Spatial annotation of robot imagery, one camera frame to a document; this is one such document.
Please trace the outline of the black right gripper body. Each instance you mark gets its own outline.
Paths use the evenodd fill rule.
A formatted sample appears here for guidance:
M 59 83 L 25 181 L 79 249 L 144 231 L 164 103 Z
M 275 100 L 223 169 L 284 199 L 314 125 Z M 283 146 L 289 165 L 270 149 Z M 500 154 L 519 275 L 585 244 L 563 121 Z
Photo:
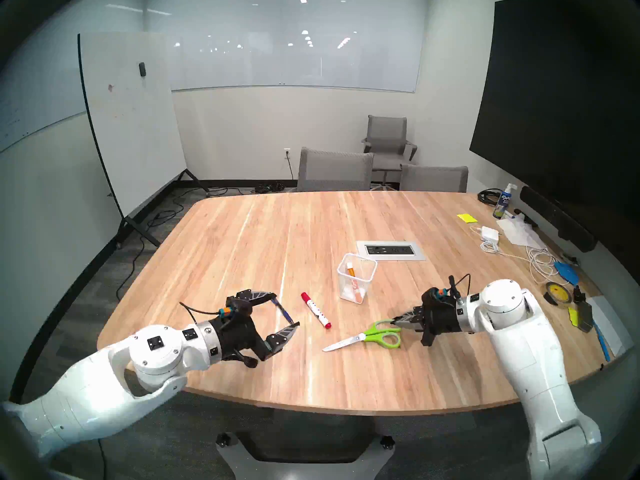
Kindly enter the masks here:
M 421 325 L 421 344 L 425 347 L 431 347 L 440 334 L 461 332 L 457 318 L 457 302 L 423 301 Z

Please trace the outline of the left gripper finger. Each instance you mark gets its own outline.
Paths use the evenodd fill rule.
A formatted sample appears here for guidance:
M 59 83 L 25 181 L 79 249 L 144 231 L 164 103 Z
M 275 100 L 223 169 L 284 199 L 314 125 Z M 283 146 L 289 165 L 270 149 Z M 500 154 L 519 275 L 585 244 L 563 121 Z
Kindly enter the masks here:
M 274 292 L 245 289 L 236 293 L 236 298 L 251 305 L 261 305 L 277 299 Z
M 268 360 L 277 353 L 280 353 L 281 350 L 285 347 L 285 345 L 291 340 L 295 331 L 300 327 L 299 322 L 295 322 L 282 328 L 281 330 L 268 335 L 264 340 L 265 345 L 265 357 L 264 360 Z

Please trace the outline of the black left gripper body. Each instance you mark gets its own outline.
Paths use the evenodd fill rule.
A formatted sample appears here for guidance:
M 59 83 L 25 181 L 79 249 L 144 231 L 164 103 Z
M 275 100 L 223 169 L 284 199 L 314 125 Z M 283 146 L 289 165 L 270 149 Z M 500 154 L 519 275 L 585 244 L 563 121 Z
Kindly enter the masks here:
M 275 349 L 255 329 L 250 315 L 215 318 L 215 332 L 222 361 L 237 361 L 246 367 L 257 367 L 275 355 Z

